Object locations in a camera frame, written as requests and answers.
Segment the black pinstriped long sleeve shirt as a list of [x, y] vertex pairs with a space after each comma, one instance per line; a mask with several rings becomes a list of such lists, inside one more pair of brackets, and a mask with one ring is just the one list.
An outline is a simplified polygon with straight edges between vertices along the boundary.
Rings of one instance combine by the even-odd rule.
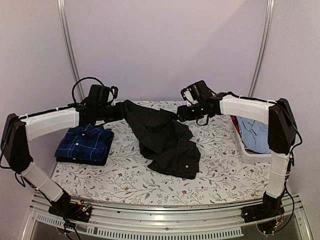
[[199, 173], [201, 153], [189, 127], [176, 114], [123, 102], [124, 119], [139, 142], [140, 154], [151, 160], [148, 168], [167, 176], [193, 180]]

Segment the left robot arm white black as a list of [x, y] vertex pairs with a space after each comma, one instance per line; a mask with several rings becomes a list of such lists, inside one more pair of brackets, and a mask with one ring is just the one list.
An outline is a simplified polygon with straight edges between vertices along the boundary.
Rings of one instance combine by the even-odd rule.
[[11, 113], [6, 118], [0, 142], [0, 157], [7, 161], [6, 168], [54, 202], [55, 209], [63, 217], [70, 217], [74, 213], [74, 205], [68, 201], [68, 193], [34, 162], [28, 143], [60, 130], [123, 119], [121, 106], [115, 102], [118, 91], [116, 86], [93, 84], [88, 96], [80, 103], [74, 102], [29, 115]]

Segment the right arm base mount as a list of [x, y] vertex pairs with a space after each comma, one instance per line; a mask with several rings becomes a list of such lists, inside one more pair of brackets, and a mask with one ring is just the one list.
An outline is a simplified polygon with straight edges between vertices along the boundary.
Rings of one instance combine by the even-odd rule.
[[241, 209], [241, 217], [245, 223], [250, 223], [280, 216], [285, 213], [282, 197], [283, 195], [273, 198], [265, 192], [262, 203], [246, 206]]

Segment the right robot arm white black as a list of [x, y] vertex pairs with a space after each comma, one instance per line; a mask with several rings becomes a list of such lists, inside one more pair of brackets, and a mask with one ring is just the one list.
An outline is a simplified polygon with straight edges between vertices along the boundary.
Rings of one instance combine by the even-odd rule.
[[238, 96], [231, 91], [213, 93], [204, 80], [183, 88], [180, 94], [186, 101], [176, 113], [181, 122], [229, 115], [268, 126], [271, 168], [265, 194], [270, 199], [259, 206], [258, 213], [262, 218], [269, 218], [278, 210], [278, 203], [274, 199], [278, 199], [285, 190], [290, 166], [294, 162], [293, 150], [298, 146], [296, 137], [301, 136], [289, 102], [285, 98], [272, 101]]

